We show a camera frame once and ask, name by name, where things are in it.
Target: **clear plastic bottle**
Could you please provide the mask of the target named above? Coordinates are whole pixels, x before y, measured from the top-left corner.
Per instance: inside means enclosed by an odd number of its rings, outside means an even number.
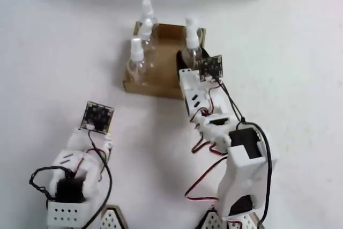
[[[186,28],[186,47],[182,50],[182,58],[188,68],[198,69],[198,62],[203,57],[202,49],[199,44],[197,29],[194,26]]]
[[[187,37],[187,28],[190,28],[190,27],[194,27],[197,30],[199,42],[202,42],[203,30],[199,28],[198,20],[194,16],[188,15],[186,17],[186,26],[183,29],[184,38]]]
[[[126,67],[133,82],[139,84],[146,83],[146,62],[139,37],[131,39],[131,55]]]
[[[152,30],[152,21],[150,19],[145,19],[138,31],[138,36],[141,38],[141,44],[144,50],[144,57],[145,60],[147,60],[147,65],[149,68],[155,67],[155,62],[157,62],[157,39],[154,37]]]

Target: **white table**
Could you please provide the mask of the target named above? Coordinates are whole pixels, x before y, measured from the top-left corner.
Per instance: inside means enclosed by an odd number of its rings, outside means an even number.
[[[130,228],[194,228],[208,202],[186,189],[218,157],[178,100],[126,94],[141,0],[0,0],[0,228],[46,228],[28,180],[50,165],[87,100],[116,108],[109,204]],[[343,0],[153,0],[162,23],[195,13],[247,119],[277,145],[267,228],[341,228]],[[194,191],[215,194],[225,164]],[[47,184],[49,174],[40,175]]]

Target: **black circuit board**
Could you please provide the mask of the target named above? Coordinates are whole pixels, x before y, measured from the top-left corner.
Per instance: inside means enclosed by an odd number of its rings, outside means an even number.
[[[96,132],[106,134],[111,124],[114,108],[88,101],[81,128],[87,129],[87,124],[93,125]]]
[[[207,78],[219,79],[223,77],[223,66],[221,55],[202,58],[199,61],[200,81],[204,82]]]

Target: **cardboard box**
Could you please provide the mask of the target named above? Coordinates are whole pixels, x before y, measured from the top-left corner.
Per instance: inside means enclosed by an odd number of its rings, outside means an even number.
[[[138,34],[139,22],[136,22],[134,35]],[[204,47],[205,29],[200,43]],[[157,58],[155,68],[147,70],[147,84],[136,84],[131,81],[127,69],[124,74],[126,92],[150,95],[155,97],[183,99],[176,71],[176,53],[185,47],[184,27],[170,24],[159,24],[157,27]]]

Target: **perforated white plate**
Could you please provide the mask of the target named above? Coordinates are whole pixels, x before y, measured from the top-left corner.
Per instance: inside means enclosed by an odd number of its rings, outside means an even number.
[[[100,229],[124,229],[119,215],[112,209],[108,209],[101,219]]]
[[[249,215],[245,215],[237,221],[242,222],[243,226],[242,229],[257,229],[256,225],[252,221],[251,217]],[[207,217],[205,219],[204,224],[202,225],[201,229],[239,229],[240,224],[239,223],[228,223],[227,227],[227,221],[221,220],[221,218],[217,215],[216,212],[209,212],[207,214]]]

